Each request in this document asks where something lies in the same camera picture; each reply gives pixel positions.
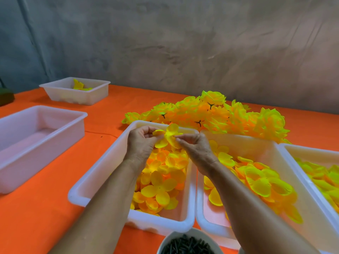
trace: orange table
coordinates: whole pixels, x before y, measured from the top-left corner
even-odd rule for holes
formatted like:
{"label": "orange table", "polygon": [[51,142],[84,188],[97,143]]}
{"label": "orange table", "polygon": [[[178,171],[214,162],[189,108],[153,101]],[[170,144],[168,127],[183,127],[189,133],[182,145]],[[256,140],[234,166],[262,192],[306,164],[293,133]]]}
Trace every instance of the orange table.
{"label": "orange table", "polygon": [[[160,102],[177,102],[185,95],[109,86],[109,96],[93,106],[53,102],[43,89],[16,94],[0,107],[0,117],[35,105],[84,111],[85,137],[16,189],[0,196],[0,253],[45,254],[77,219],[83,208],[67,193],[124,131],[126,112],[144,112]],[[262,105],[250,105],[259,111]],[[297,145],[339,151],[339,116],[277,108],[285,116],[288,139]],[[125,226],[115,254],[156,253],[163,236]],[[236,253],[223,248],[224,253]]]}

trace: person's right hand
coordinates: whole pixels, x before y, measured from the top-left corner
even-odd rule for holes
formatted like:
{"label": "person's right hand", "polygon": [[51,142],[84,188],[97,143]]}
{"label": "person's right hand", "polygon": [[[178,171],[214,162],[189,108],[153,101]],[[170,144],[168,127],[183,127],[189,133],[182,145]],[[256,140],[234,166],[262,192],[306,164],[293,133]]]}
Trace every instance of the person's right hand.
{"label": "person's right hand", "polygon": [[198,167],[199,172],[208,176],[211,165],[219,160],[213,154],[206,136],[204,134],[182,134],[175,137]]}

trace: dark green object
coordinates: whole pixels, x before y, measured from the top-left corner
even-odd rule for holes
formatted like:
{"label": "dark green object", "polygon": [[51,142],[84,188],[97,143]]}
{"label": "dark green object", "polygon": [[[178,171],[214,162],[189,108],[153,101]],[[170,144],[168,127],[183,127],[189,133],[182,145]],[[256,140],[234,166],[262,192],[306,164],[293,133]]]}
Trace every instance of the dark green object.
{"label": "dark green object", "polygon": [[14,102],[14,93],[7,88],[0,88],[0,106]]}
{"label": "dark green object", "polygon": [[161,254],[214,254],[214,252],[205,241],[194,237],[188,238],[184,234],[180,238],[172,239],[163,248]]}

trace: person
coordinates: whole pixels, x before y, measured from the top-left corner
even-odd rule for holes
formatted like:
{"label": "person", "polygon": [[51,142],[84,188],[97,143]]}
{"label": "person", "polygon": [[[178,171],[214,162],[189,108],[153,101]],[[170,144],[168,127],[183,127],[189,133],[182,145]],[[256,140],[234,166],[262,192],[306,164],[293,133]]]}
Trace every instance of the person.
{"label": "person", "polygon": [[[130,131],[127,152],[79,219],[49,254],[112,254],[127,220],[136,180],[155,143],[154,127]],[[246,254],[319,254],[244,186],[214,156],[203,134],[176,136],[192,162],[217,188],[232,229]]]}

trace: plastic tray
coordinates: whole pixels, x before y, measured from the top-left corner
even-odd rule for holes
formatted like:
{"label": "plastic tray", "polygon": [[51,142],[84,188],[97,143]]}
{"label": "plastic tray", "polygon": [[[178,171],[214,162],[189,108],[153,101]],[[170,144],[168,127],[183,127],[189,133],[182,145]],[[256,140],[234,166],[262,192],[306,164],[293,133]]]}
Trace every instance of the plastic tray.
{"label": "plastic tray", "polygon": [[[74,90],[74,78],[82,82],[86,88],[93,89],[89,91]],[[52,101],[93,105],[108,96],[110,83],[110,81],[103,80],[67,77],[39,86],[45,89]]]}
{"label": "plastic tray", "polygon": [[339,240],[339,214],[331,207],[331,205],[328,203],[328,201],[326,201],[324,196],[313,184],[310,178],[294,160],[294,157],[296,157],[302,159],[303,161],[313,162],[315,164],[323,165],[328,168],[333,164],[339,165],[339,152],[309,148],[292,144],[279,144],[279,148],[282,154],[286,157],[286,161],[288,162],[288,164],[291,167],[294,167],[295,170],[298,171],[300,175],[304,178],[305,182],[307,182],[306,186],[309,193],[322,208],[324,214],[327,216],[328,220],[335,228]]}
{"label": "plastic tray", "polygon": [[[291,184],[298,193],[295,206],[303,217],[304,223],[299,225],[284,215],[282,218],[296,231],[303,235],[311,244],[320,250],[338,253],[339,238],[330,221],[307,189],[307,182],[290,166],[280,152],[278,144],[249,136],[233,134],[204,133],[208,139],[215,140],[219,145],[230,148],[233,157],[241,156],[262,162],[276,170],[280,177]],[[196,218],[201,229],[209,233],[220,245],[238,249],[235,236],[226,219],[223,207],[215,207],[208,202],[208,195],[203,189],[203,176],[198,173]]]}
{"label": "plastic tray", "polygon": [[14,191],[79,141],[86,116],[34,106],[0,119],[0,192]]}
{"label": "plastic tray", "polygon": [[[130,130],[141,126],[153,126],[165,130],[168,125],[152,123],[142,120],[134,121],[119,136],[104,155],[91,167],[90,170],[71,188],[68,199],[71,203],[85,207],[108,176],[122,162],[126,149],[127,137]],[[199,133],[197,130],[179,127],[181,133]],[[179,204],[173,210],[162,210],[161,217],[130,210],[127,225],[160,235],[168,235],[173,231],[187,232],[192,228],[195,220],[196,198],[196,166],[189,161],[185,188],[178,195]]]}

